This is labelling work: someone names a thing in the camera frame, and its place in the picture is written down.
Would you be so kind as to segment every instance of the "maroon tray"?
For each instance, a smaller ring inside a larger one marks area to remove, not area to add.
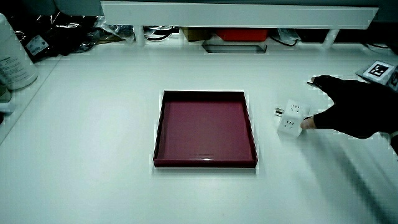
[[[156,167],[250,167],[257,153],[243,92],[164,91]]]

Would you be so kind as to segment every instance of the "desk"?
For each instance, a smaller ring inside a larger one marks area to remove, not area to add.
[[[356,78],[366,63],[397,56],[356,44],[267,40],[266,54],[223,55],[165,43],[60,59],[0,145],[2,223],[398,222],[397,156],[380,134],[289,140],[273,115],[288,99],[312,114],[327,109],[332,101],[306,84],[314,75]],[[256,170],[155,169],[164,90],[244,90]]]

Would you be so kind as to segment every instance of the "white bottle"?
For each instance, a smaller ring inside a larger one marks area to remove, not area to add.
[[[16,90],[31,84],[38,74],[7,18],[0,13],[0,82]]]

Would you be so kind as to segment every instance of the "hand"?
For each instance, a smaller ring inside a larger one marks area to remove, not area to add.
[[[322,113],[305,119],[303,129],[334,129],[364,139],[381,131],[398,131],[398,93],[377,83],[341,80],[328,75],[312,78],[334,102]]]

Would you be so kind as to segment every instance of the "electrical socket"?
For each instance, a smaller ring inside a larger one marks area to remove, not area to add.
[[[300,123],[309,115],[309,105],[289,100],[287,102],[282,118],[279,122],[278,131],[282,131],[293,136],[299,136],[302,132]]]

